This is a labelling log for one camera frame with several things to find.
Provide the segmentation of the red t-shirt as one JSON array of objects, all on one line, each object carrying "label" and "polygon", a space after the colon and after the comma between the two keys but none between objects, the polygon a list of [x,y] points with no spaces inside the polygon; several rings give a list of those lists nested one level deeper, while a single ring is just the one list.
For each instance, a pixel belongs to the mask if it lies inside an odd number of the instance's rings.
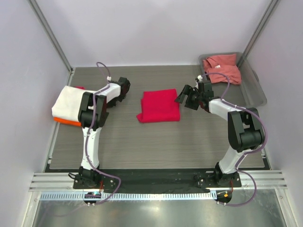
[{"label": "red t-shirt", "polygon": [[180,121],[179,103],[175,102],[177,90],[165,89],[144,91],[141,113],[136,118],[140,123]]}]

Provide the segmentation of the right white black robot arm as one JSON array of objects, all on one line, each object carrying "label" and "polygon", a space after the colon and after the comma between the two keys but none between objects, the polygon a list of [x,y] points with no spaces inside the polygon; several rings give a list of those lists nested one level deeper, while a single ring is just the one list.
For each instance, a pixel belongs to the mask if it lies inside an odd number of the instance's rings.
[{"label": "right white black robot arm", "polygon": [[217,115],[227,121],[229,148],[223,159],[214,168],[214,173],[205,178],[210,185],[230,187],[239,181],[239,165],[244,158],[257,151],[266,141],[266,133],[256,108],[244,108],[214,96],[210,82],[197,82],[195,87],[185,85],[175,99],[186,108]]}]

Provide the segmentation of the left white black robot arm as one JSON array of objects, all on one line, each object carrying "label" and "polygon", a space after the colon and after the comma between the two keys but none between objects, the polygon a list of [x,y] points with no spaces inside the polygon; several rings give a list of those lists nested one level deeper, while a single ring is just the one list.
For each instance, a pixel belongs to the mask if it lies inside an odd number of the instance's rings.
[{"label": "left white black robot arm", "polygon": [[98,146],[101,130],[109,115],[107,109],[125,99],[130,85],[127,78],[120,77],[118,81],[108,81],[98,91],[85,92],[82,95],[78,120],[83,132],[83,158],[74,180],[75,185],[82,184],[91,189],[100,185]]}]

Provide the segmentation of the salmon pink t-shirt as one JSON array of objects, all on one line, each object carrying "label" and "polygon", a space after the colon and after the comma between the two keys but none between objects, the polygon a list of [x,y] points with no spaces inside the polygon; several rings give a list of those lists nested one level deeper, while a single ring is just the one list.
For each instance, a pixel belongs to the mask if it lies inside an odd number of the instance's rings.
[{"label": "salmon pink t-shirt", "polygon": [[202,59],[204,72],[209,73],[208,77],[213,84],[220,82],[227,83],[228,78],[231,84],[240,85],[242,82],[241,73],[236,63],[237,54],[235,53],[213,55]]}]

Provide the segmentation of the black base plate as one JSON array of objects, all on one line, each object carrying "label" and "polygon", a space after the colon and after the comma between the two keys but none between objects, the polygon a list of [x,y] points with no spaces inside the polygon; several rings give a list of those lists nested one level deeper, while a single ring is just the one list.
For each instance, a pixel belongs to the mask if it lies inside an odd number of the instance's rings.
[{"label": "black base plate", "polygon": [[208,192],[210,188],[240,188],[238,173],[223,175],[215,169],[106,169],[105,174],[73,174],[74,189],[107,193],[177,194]]}]

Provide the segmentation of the left aluminium corner post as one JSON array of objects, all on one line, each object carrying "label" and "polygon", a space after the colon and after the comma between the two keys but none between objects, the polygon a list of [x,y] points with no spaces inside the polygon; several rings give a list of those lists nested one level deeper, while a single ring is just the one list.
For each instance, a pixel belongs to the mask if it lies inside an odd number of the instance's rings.
[{"label": "left aluminium corner post", "polygon": [[42,28],[46,32],[46,35],[48,36],[50,42],[52,43],[53,47],[55,48],[57,54],[59,55],[60,59],[62,60],[63,64],[65,65],[66,69],[69,73],[72,73],[73,67],[69,63],[66,55],[63,52],[63,49],[61,48],[58,40],[55,37],[55,34],[53,33],[46,17],[44,16],[41,8],[39,7],[36,0],[28,0],[28,3],[30,7],[32,8],[33,12],[35,13],[37,19],[39,20]]}]

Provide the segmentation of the aluminium corner post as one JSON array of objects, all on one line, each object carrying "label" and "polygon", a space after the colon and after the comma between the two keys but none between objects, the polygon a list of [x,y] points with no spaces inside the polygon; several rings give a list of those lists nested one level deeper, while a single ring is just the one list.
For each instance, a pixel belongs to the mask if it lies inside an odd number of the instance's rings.
[{"label": "aluminium corner post", "polygon": [[37,19],[39,20],[42,28],[46,32],[46,35],[48,36],[50,42],[52,43],[53,47],[55,48],[57,54],[59,55],[60,59],[62,60],[63,64],[65,65],[66,69],[69,73],[72,73],[73,67],[69,63],[66,55],[63,52],[63,49],[61,48],[58,40],[55,37],[55,34],[53,33],[46,17],[44,16],[41,8],[39,7],[36,0],[28,0],[28,3],[30,7],[32,8],[33,12],[35,13]]},{"label": "aluminium corner post", "polygon": [[276,8],[278,7],[280,0],[271,0],[269,5],[267,6],[265,12],[263,13],[255,31],[253,32],[242,56],[240,57],[237,66],[240,67],[243,62],[248,58],[249,54],[251,53],[254,45],[256,44],[257,40],[261,36],[263,30],[265,29],[267,23],[269,22],[270,18],[274,14]]}]

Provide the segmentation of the right aluminium corner post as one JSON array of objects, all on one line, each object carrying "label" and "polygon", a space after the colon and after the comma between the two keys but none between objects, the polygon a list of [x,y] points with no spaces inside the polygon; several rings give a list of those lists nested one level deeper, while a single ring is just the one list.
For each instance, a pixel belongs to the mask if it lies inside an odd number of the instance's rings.
[{"label": "right aluminium corner post", "polygon": [[248,58],[249,54],[251,53],[254,45],[256,44],[257,40],[261,36],[263,30],[265,29],[267,23],[269,22],[270,18],[274,14],[276,8],[278,7],[280,0],[271,0],[269,5],[267,6],[265,12],[263,13],[255,31],[253,32],[242,56],[240,57],[237,66],[240,67],[243,62]]}]

